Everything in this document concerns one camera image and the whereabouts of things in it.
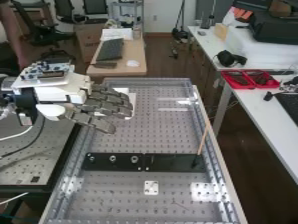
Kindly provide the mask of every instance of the wall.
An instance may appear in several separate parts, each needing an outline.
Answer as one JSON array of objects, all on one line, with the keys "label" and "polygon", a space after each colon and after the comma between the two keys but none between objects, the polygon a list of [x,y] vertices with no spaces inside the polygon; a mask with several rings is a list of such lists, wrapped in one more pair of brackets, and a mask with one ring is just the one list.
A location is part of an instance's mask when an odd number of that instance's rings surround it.
[{"label": "wall", "polygon": [[[172,32],[178,18],[182,0],[145,0],[145,31]],[[185,30],[194,24],[196,0],[185,1]]]},{"label": "wall", "polygon": [[[20,2],[36,2],[39,0],[19,0]],[[53,0],[45,0],[51,3],[51,11],[53,18],[55,15],[55,5]],[[109,6],[110,2],[114,0],[106,0],[106,4]],[[176,25],[176,20],[178,17],[180,7],[182,0],[145,0],[145,31],[146,32],[172,32],[172,29]],[[76,8],[76,12],[84,14],[83,9],[83,0],[72,0],[72,4]],[[124,13],[132,13],[133,11],[129,9],[124,9]],[[108,15],[96,15],[89,16],[96,18],[108,18]],[[196,0],[186,0],[185,4],[185,29],[186,26],[194,24],[196,17]],[[59,24],[59,30],[64,32],[72,32],[73,26],[65,23],[61,23],[56,20]]]}]

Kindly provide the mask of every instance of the black equipment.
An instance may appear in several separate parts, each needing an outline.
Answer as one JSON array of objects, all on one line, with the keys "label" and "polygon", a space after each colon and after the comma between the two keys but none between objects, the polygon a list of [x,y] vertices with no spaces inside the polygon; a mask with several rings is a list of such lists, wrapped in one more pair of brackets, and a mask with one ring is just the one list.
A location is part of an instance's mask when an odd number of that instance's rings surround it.
[{"label": "black equipment", "polygon": [[298,44],[298,19],[274,18],[269,12],[254,12],[249,27],[257,41]]},{"label": "black equipment", "polygon": [[298,125],[298,93],[278,93],[275,94],[275,97],[293,121]]},{"label": "black equipment", "polygon": [[124,39],[108,40],[102,43],[96,61],[122,58]]},{"label": "black equipment", "polygon": [[[11,1],[17,12],[20,13],[20,16],[24,20],[25,25],[29,29],[29,42],[33,46],[47,46],[47,45],[55,45],[57,48],[59,41],[61,40],[69,40],[75,38],[73,34],[67,34],[56,30],[57,24],[53,25],[37,25],[33,23],[23,5],[17,1]],[[52,50],[44,54],[41,54],[41,58],[47,58],[49,56],[56,55],[67,55],[69,58],[75,59],[72,55],[69,55],[64,50]]]},{"label": "black equipment", "polygon": [[267,10],[273,0],[236,0],[233,6],[250,11]]},{"label": "black equipment", "polygon": [[88,19],[84,24],[99,24],[99,23],[106,23],[106,22],[108,22],[108,19],[97,18],[97,19]]},{"label": "black equipment", "polygon": [[236,63],[240,63],[241,65],[245,65],[246,64],[246,61],[248,61],[248,58],[240,56],[240,55],[236,55],[236,54],[232,54],[229,51],[221,51],[217,55],[217,58],[221,62],[221,64],[225,66],[225,67],[230,67],[233,66]]},{"label": "black equipment", "polygon": [[[172,36],[180,42],[181,42],[181,39],[188,39],[188,32],[184,30],[184,11],[185,11],[185,0],[182,0],[178,19],[176,22],[174,29],[172,30]],[[180,22],[181,15],[182,15],[182,23],[181,23],[181,30],[178,30],[178,22]]]}]

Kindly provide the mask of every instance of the red tray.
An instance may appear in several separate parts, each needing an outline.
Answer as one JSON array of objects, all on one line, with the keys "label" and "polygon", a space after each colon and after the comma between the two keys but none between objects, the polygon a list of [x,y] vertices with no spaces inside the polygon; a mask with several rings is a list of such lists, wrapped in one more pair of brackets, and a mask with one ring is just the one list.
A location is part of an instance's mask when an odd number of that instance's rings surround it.
[{"label": "red tray", "polygon": [[230,84],[233,89],[254,89],[255,83],[249,78],[249,76],[238,70],[233,71],[222,71],[221,72],[222,77],[225,78],[226,82]]},{"label": "red tray", "polygon": [[259,89],[275,89],[279,87],[279,82],[271,77],[271,75],[261,70],[244,71],[245,75],[251,79],[254,85]]}]

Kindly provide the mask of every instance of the black chair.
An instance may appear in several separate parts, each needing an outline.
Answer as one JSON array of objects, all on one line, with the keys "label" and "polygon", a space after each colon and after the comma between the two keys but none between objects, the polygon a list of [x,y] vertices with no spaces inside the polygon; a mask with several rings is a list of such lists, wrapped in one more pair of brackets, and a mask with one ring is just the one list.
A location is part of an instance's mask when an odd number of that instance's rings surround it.
[{"label": "black chair", "polygon": [[[36,25],[21,5],[17,1],[11,1],[23,20],[29,28],[29,43],[33,46],[47,46],[47,45],[55,45],[57,48],[59,41],[75,39],[73,34],[67,34],[56,30],[57,24],[53,25]],[[41,58],[51,57],[51,56],[59,56],[59,55],[67,55],[69,58],[75,60],[75,57],[69,55],[64,50],[53,50],[51,49],[49,52],[41,54]]]},{"label": "black chair", "polygon": [[84,0],[85,13],[92,14],[108,14],[108,6],[105,0]]},{"label": "black chair", "polygon": [[55,0],[56,18],[64,23],[81,23],[87,21],[88,16],[73,14],[73,5],[71,0]]}]

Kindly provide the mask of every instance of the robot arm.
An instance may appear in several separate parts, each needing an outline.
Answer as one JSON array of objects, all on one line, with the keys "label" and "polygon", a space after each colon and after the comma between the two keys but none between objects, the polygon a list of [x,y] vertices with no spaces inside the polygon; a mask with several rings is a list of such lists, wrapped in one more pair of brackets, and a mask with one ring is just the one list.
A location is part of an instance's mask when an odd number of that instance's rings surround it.
[{"label": "robot arm", "polygon": [[69,119],[113,134],[114,125],[101,118],[132,117],[129,97],[93,84],[88,76],[76,74],[72,70],[68,63],[39,62],[25,68],[17,78],[3,78],[3,113],[7,114],[8,108],[13,106],[21,125],[33,125],[39,110],[49,120]]}]

